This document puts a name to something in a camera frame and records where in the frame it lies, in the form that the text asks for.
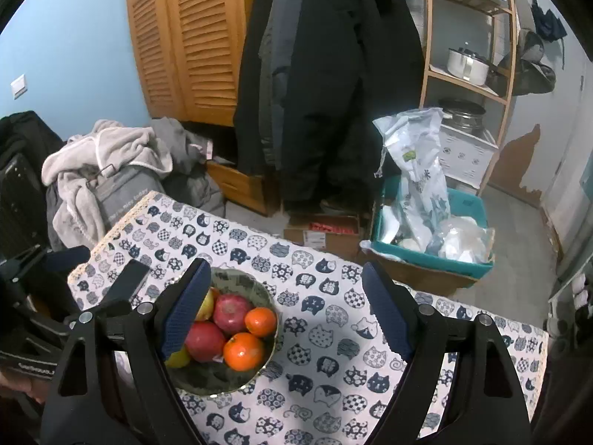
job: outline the blue plastic bin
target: blue plastic bin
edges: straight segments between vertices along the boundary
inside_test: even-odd
[[[383,187],[384,199],[395,199],[399,190],[399,184],[400,178],[398,175],[388,178],[385,181],[385,185]],[[449,195],[451,213],[454,216],[470,216],[476,220],[478,226],[484,229],[488,227],[486,210],[482,200],[479,197],[472,196],[471,194],[451,188],[447,188],[447,193]],[[377,209],[377,215],[375,216],[375,224],[372,232],[371,247],[379,253],[397,256],[405,262],[414,264],[416,266],[427,267],[429,269],[436,269],[439,271],[447,271],[449,273],[469,276],[470,278],[475,279],[480,279],[488,271],[492,270],[492,267],[494,266],[493,261],[488,264],[462,263],[460,261],[444,259],[442,257],[432,256],[430,254],[419,253],[418,251],[410,251],[409,249],[404,249],[398,245],[382,243],[378,240],[381,233],[382,224],[381,209]]]

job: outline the table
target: table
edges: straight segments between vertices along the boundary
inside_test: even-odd
[[[209,443],[363,443],[401,379],[405,362],[389,350],[361,285],[357,264],[221,219],[155,192],[145,196],[69,276],[80,309],[96,305],[132,258],[150,266],[132,305],[155,301],[192,259],[235,268],[262,282],[282,314],[272,361],[240,390],[196,396],[178,390]],[[406,287],[418,303],[471,319],[473,306]],[[515,363],[530,418],[546,369],[548,335],[491,314]],[[453,378],[444,356],[421,436],[437,429]]]

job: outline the louvered door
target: louvered door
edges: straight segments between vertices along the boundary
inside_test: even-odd
[[[167,0],[127,0],[140,84],[152,117],[186,119],[168,31]]]
[[[244,0],[169,0],[171,37],[190,120],[232,125]]]

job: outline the orange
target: orange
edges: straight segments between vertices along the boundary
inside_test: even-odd
[[[253,370],[263,362],[263,342],[250,333],[237,333],[224,345],[222,357],[235,371]]]
[[[268,308],[254,308],[245,315],[245,326],[251,334],[264,338],[276,331],[276,314]]]

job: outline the screw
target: screw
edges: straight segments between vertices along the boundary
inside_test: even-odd
[[[430,316],[431,314],[434,314],[435,309],[430,304],[423,303],[418,307],[418,311],[424,316]]]
[[[140,303],[138,305],[138,308],[136,308],[136,311],[139,312],[140,314],[148,314],[152,311],[152,303],[149,303],[148,301],[146,301],[145,303]]]
[[[90,311],[85,311],[78,317],[78,321],[81,323],[88,323],[93,319],[93,314]]]
[[[478,321],[484,326],[490,326],[492,324],[492,318],[487,314],[481,314],[478,316]]]

